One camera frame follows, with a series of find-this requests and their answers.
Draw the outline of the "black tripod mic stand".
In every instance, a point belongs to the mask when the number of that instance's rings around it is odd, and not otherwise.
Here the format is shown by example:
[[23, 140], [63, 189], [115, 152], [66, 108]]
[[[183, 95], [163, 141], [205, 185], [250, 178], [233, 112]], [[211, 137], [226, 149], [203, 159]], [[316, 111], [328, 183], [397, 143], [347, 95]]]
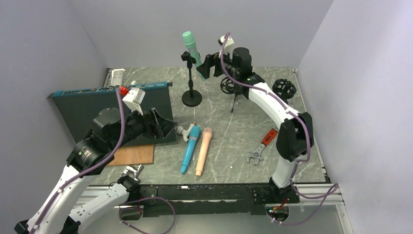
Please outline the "black tripod mic stand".
[[233, 81], [231, 81], [228, 77], [225, 77], [221, 80], [220, 89], [224, 94], [234, 96], [232, 106], [231, 106], [231, 113], [233, 113], [236, 99], [239, 95], [241, 95], [241, 93], [239, 92], [236, 84]]

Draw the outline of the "blue microphone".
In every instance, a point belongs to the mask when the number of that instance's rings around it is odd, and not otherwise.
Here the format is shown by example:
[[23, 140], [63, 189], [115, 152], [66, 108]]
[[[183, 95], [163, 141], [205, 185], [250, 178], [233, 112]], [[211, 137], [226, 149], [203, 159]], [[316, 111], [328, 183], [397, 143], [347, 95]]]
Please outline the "blue microphone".
[[181, 174], [185, 174], [187, 172], [187, 169], [189, 167], [193, 151], [196, 145], [196, 142], [198, 140], [198, 137], [200, 135], [200, 128], [197, 125], [194, 125], [188, 135], [188, 142], [187, 142], [187, 147], [184, 152], [184, 157], [181, 165]]

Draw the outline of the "pink microphone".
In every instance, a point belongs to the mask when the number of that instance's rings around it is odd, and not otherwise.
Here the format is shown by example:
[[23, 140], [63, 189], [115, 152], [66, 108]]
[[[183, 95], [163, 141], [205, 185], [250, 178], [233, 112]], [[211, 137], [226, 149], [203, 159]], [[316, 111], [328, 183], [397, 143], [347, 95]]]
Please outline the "pink microphone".
[[198, 155], [198, 161], [195, 169], [195, 175], [201, 176], [203, 173], [205, 160], [207, 157], [208, 147], [210, 140], [213, 136], [213, 130], [211, 128], [205, 128], [202, 134], [202, 142], [201, 147]]

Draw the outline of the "black shock mount stand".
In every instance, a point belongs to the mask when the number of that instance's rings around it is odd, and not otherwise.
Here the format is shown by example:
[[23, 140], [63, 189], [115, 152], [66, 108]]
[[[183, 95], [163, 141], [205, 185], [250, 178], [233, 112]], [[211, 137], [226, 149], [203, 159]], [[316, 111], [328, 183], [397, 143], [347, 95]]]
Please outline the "black shock mount stand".
[[295, 85], [287, 79], [278, 79], [272, 85], [272, 91], [286, 104], [297, 92]]

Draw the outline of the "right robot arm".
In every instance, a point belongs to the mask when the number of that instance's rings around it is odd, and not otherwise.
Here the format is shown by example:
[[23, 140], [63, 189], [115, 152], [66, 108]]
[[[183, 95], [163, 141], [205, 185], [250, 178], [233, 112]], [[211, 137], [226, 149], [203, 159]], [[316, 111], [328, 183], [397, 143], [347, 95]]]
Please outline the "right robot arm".
[[252, 57], [247, 48], [235, 48], [232, 53], [208, 54], [197, 71], [205, 79], [226, 75], [234, 84], [235, 91], [257, 104], [275, 122], [278, 128], [276, 148], [280, 155], [268, 189], [269, 198], [281, 202], [300, 162], [307, 162], [314, 145], [313, 121], [308, 112], [299, 112], [278, 97], [262, 77], [252, 68]]

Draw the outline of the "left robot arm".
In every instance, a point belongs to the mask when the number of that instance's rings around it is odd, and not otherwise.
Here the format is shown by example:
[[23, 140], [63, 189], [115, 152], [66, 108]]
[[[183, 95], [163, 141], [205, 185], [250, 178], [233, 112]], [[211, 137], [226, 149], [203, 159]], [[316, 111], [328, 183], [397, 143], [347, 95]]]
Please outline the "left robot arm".
[[163, 139], [175, 127], [175, 121], [162, 117], [156, 109], [145, 114], [133, 111], [127, 117], [118, 108], [101, 110], [90, 131], [74, 146], [58, 183], [44, 204], [32, 218], [18, 222], [15, 232], [79, 234], [113, 206], [124, 202], [135, 204], [140, 198], [140, 185], [123, 175], [103, 195], [80, 207], [75, 206], [90, 183], [113, 160], [117, 149], [140, 136]]

